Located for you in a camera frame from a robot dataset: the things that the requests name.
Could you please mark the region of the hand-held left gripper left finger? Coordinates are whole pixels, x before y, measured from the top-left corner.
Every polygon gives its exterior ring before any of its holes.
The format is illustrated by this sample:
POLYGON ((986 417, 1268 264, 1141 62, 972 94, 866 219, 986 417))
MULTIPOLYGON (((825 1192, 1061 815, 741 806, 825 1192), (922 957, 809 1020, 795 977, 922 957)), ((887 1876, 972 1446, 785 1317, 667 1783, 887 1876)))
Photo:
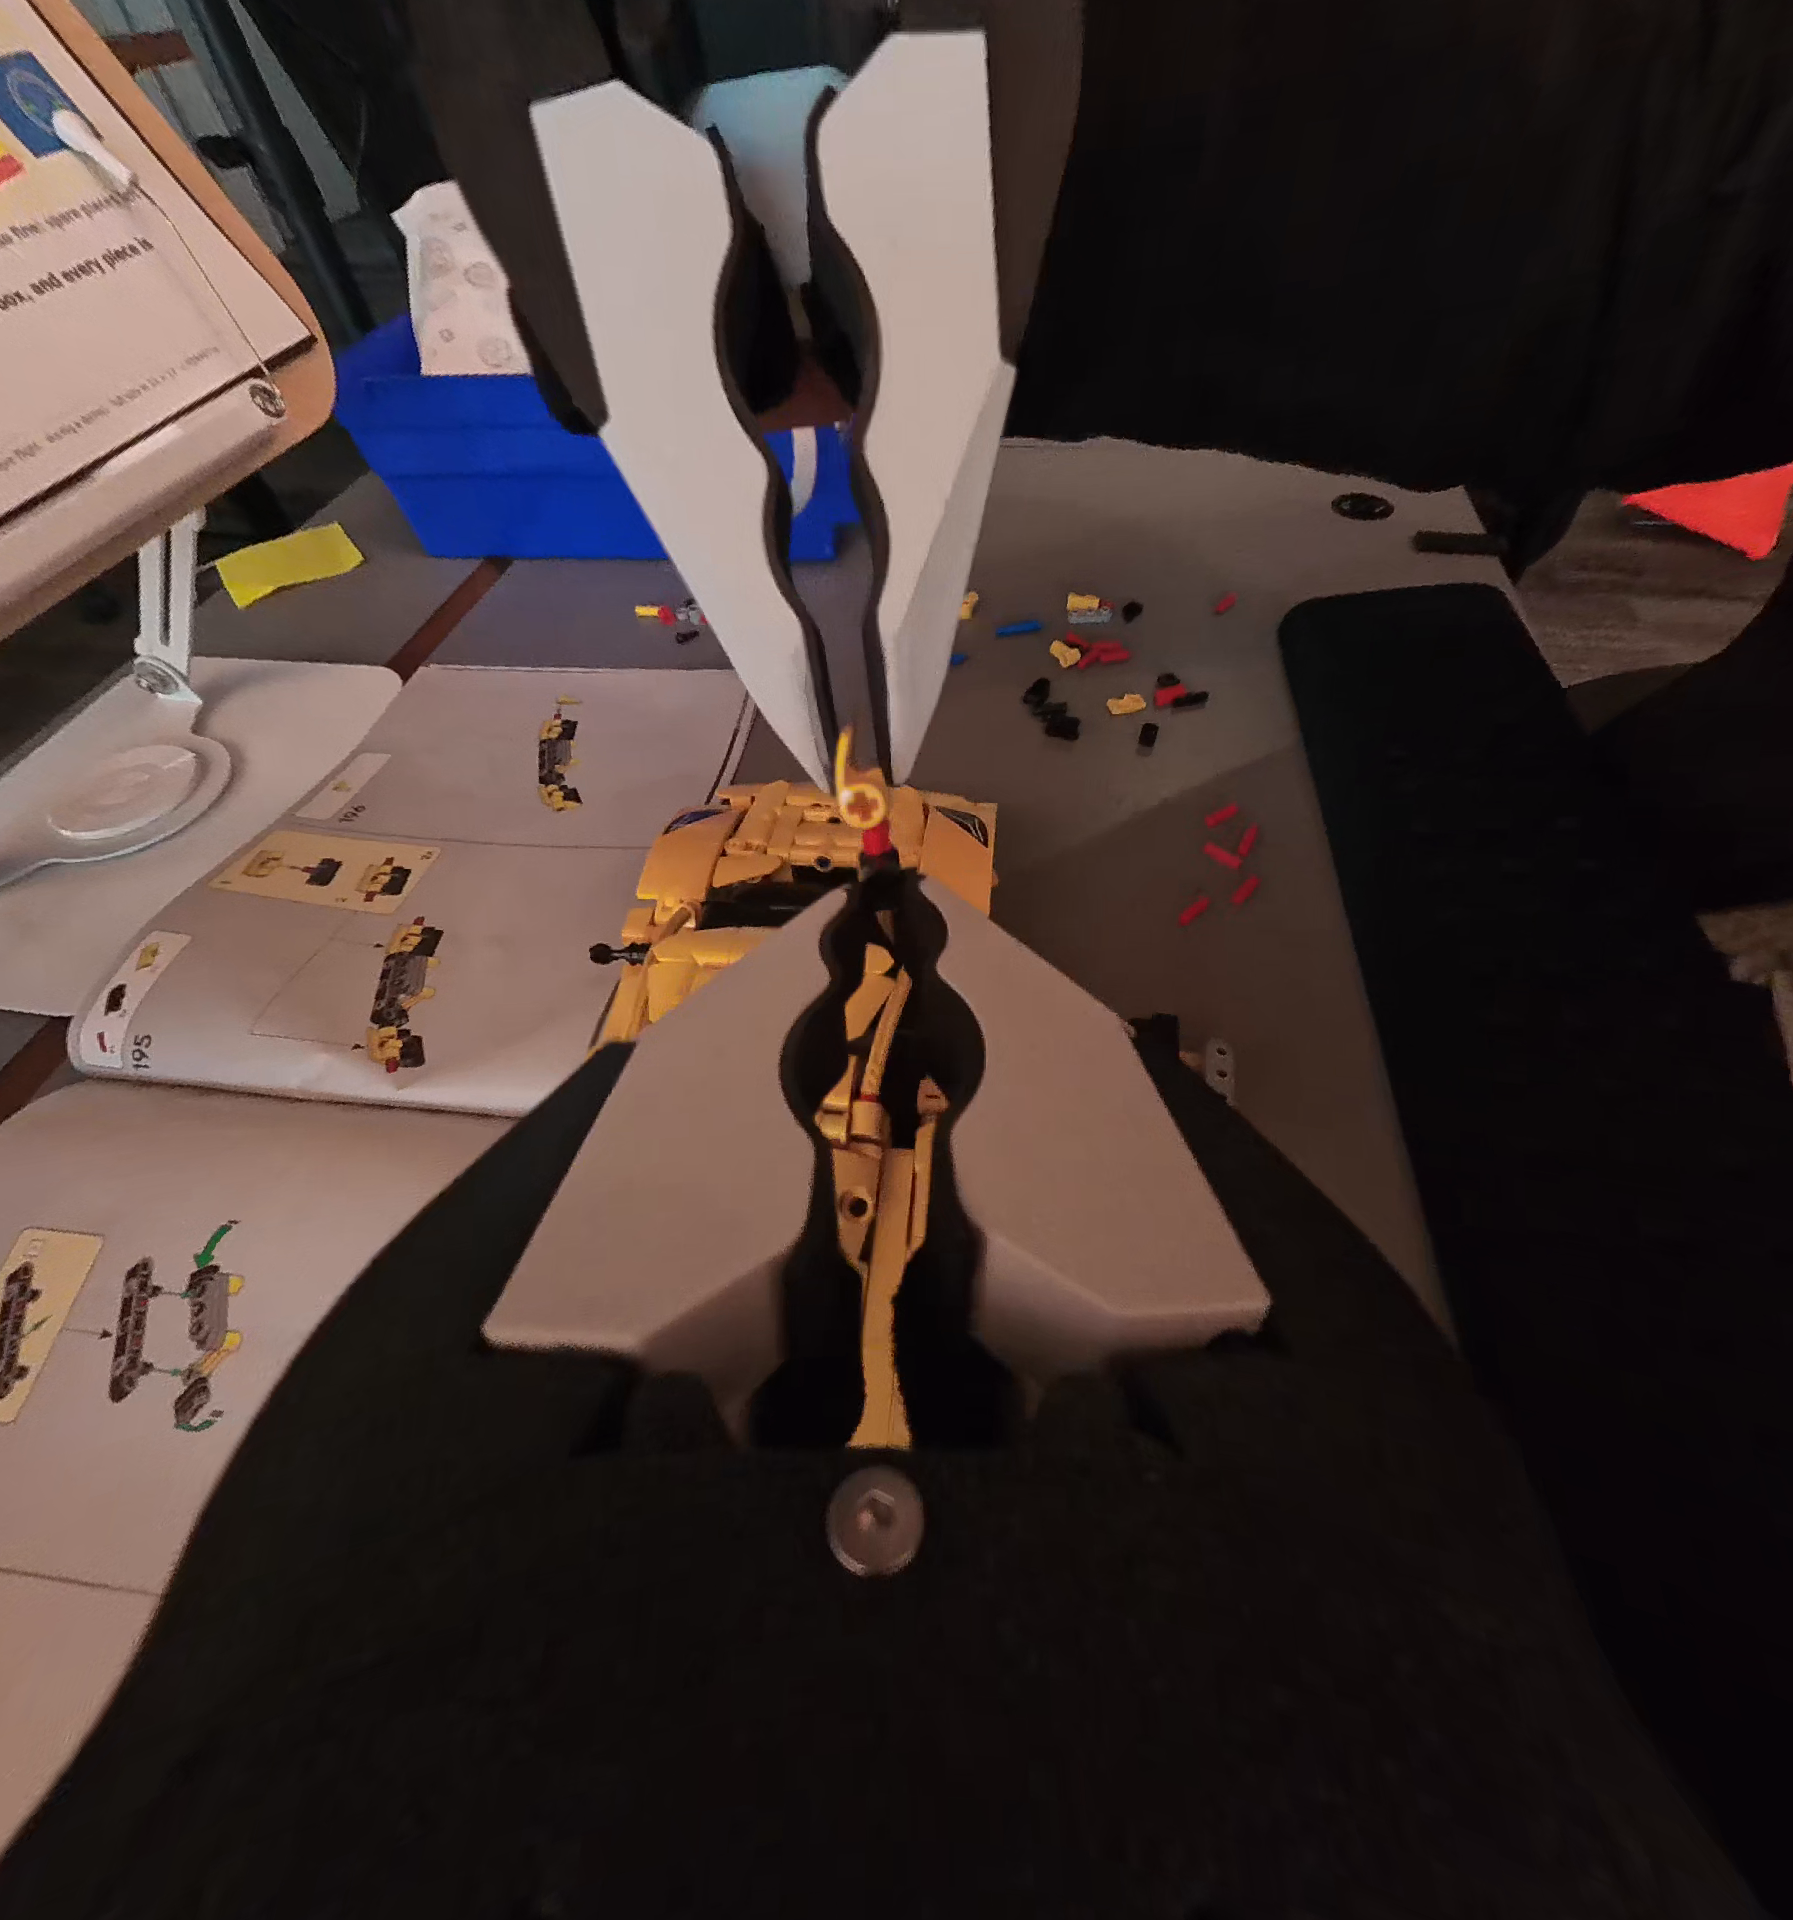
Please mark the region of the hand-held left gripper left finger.
POLYGON ((816 899, 596 1057, 620 1072, 487 1312, 491 1347, 686 1374, 752 1432, 854 1429, 857 1274, 782 1067, 846 902, 816 899))

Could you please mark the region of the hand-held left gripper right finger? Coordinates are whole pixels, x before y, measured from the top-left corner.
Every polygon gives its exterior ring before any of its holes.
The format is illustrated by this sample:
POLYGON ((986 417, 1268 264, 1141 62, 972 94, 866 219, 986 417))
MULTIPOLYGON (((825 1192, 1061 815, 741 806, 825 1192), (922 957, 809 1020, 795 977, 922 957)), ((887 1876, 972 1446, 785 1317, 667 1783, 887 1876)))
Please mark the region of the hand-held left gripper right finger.
POLYGON ((1270 1296, 1120 1016, 945 884, 912 888, 951 1099, 910 1266, 910 1421, 1260 1331, 1270 1296))

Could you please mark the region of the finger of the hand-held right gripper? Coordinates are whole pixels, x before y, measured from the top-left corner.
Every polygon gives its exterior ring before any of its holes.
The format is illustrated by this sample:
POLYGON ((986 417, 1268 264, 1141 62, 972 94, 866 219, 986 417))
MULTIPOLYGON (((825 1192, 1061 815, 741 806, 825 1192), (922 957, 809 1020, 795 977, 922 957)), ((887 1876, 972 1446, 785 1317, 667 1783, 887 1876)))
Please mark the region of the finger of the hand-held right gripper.
POLYGON ((744 251, 729 158, 619 79, 533 102, 529 124, 600 382, 600 438, 755 707, 830 786, 839 721, 789 576, 789 481, 729 348, 744 251))
POLYGON ((811 245, 861 367, 862 647, 879 751, 904 782, 951 673, 1014 382, 978 25, 894 29, 822 99, 811 245))

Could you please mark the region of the yellow toy brick car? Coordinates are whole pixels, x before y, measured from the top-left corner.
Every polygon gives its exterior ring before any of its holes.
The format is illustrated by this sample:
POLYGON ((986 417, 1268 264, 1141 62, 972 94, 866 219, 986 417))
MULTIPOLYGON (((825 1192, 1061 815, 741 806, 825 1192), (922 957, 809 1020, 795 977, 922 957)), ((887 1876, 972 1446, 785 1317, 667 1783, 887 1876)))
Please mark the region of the yellow toy brick car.
MULTIPOLYGON (((887 792, 884 838, 903 869, 939 882, 981 913, 996 884, 998 808, 910 784, 887 792)), ((814 899, 858 873, 861 811, 816 784, 717 788, 652 841, 614 945, 594 1044, 631 1044, 814 899)), ((854 1448, 909 1450, 894 1308, 929 1224, 933 1162, 948 1096, 910 1061, 920 1020, 891 936, 868 940, 845 1012, 845 1069, 816 1107, 837 1184, 840 1250, 862 1283, 865 1402, 854 1448)))

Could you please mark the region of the grey desk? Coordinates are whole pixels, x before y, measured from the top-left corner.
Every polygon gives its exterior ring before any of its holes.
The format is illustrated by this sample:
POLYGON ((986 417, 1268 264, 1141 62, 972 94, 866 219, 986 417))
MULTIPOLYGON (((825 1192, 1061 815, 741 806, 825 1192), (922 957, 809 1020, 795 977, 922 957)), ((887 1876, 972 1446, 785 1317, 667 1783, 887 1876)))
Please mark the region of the grey desk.
MULTIPOLYGON (((978 540, 977 615, 958 641, 996 623, 1063 618, 1073 594, 1171 604, 1222 590, 1249 604, 1245 635, 1257 658, 1259 735, 1234 766, 1263 826, 1254 899, 1179 925, 1182 882, 1196 854, 1166 850, 1164 828, 1122 828, 1106 850, 1002 851, 1001 803, 955 788, 929 766, 929 735, 910 771, 917 788, 996 803, 996 924, 1113 1012, 1175 1014, 1192 1047, 1220 1038, 1241 1069, 1241 1110, 1403 1271, 1432 1309, 1440 1286, 1374 1036, 1314 784, 1299 739, 1276 631, 1314 597, 1400 586, 1484 583, 1491 561, 1436 558, 1422 531, 1477 531, 1463 491, 1396 486, 1228 452, 1120 441, 1009 443, 1001 452, 978 540), (1336 493, 1394 501, 1382 521, 1334 515, 1336 493)), ((635 622, 633 592, 676 588, 652 561, 517 561, 464 619, 432 665, 654 668, 732 673, 708 635, 672 644, 635 622)), ((803 782, 803 768, 759 707, 729 782, 803 782)), ((115 954, 176 896, 256 841, 250 828, 204 858, 167 846, 167 875, 150 875, 162 850, 129 854, 135 899, 94 933, 92 957, 69 969, 77 1016, 115 954)))

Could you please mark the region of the patterned paper bag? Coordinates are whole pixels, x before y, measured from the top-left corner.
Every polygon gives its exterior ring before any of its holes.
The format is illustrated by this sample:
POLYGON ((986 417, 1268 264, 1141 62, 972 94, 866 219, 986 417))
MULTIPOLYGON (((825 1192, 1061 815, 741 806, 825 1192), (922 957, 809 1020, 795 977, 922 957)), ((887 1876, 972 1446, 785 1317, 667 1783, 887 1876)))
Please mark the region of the patterned paper bag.
POLYGON ((414 192, 393 216, 404 241, 409 315, 421 373, 524 375, 529 357, 508 280, 454 180, 414 192))

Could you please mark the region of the blue plastic bin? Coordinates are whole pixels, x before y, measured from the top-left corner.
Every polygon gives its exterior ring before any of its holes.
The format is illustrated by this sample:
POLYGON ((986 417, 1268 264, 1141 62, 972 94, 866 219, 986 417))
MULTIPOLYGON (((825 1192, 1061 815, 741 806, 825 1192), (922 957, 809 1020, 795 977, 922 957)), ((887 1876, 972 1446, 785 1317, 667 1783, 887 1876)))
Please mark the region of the blue plastic bin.
POLYGON ((407 315, 343 352, 334 373, 334 420, 429 555, 668 555, 603 443, 552 420, 529 373, 429 375, 407 315))

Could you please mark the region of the loose small brick pieces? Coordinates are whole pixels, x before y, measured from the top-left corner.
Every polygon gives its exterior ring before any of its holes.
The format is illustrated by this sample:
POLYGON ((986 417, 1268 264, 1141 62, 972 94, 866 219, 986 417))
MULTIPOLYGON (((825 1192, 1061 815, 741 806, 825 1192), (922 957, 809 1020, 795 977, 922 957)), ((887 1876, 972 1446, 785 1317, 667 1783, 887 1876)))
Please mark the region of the loose small brick pieces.
POLYGON ((1106 851, 1122 828, 1160 826, 1168 851, 1196 854, 1177 924, 1243 907, 1263 888, 1263 826, 1234 771, 1260 731, 1245 611, 1227 588, 1168 604, 1075 592, 1061 619, 962 639, 929 766, 1001 803, 1011 858, 1106 851))

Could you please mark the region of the yellow tape strip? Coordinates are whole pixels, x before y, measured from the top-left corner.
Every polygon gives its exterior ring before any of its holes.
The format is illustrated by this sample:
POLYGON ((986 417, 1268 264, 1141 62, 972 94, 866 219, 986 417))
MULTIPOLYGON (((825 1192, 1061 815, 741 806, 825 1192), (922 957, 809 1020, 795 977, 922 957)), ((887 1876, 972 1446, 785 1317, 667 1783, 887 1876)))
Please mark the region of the yellow tape strip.
POLYGON ((215 561, 215 571, 240 611, 290 588, 339 579, 364 563, 364 554, 339 523, 312 523, 274 540, 240 545, 215 561))

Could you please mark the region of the open instruction booklet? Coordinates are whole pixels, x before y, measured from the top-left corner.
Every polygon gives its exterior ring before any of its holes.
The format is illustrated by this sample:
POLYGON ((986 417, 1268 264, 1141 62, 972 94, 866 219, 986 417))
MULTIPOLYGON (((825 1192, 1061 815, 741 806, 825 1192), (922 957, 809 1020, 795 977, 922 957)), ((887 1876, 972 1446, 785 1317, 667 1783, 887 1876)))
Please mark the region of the open instruction booklet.
POLYGON ((81 1076, 0 1125, 0 1851, 357 1275, 586 1050, 730 673, 421 669, 115 954, 81 1076))

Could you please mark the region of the printed instruction sheet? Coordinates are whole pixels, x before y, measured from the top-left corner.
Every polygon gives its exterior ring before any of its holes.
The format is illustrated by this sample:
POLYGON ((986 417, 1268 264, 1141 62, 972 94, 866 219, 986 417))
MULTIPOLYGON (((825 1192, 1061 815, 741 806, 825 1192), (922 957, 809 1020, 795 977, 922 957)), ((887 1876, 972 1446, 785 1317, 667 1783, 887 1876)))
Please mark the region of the printed instruction sheet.
POLYGON ((33 4, 0 4, 0 520, 310 329, 33 4))

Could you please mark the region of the wooden book stand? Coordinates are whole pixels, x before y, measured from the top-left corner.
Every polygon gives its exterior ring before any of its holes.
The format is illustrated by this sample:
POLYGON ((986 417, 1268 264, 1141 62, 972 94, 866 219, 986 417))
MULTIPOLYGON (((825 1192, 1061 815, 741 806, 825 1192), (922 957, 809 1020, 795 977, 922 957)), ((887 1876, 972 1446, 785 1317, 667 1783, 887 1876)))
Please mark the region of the wooden book stand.
POLYGON ((195 554, 212 497, 252 477, 332 413, 332 349, 308 299, 209 170, 142 96, 73 4, 33 4, 142 138, 310 329, 308 343, 128 443, 0 520, 0 641, 137 555, 139 629, 121 696, 120 744, 86 748, 68 782, 20 797, 0 826, 0 892, 48 867, 92 865, 159 846, 231 789, 237 758, 203 721, 189 679, 195 554))

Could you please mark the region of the orange traffic cone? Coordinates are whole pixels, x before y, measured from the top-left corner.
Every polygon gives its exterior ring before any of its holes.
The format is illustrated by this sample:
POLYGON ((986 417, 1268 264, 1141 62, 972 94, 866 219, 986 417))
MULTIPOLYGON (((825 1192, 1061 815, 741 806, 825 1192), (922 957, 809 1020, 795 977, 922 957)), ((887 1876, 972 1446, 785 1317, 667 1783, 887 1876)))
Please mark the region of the orange traffic cone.
POLYGON ((1749 561, 1778 545, 1793 497, 1793 462, 1714 481, 1624 493, 1624 508, 1749 561))

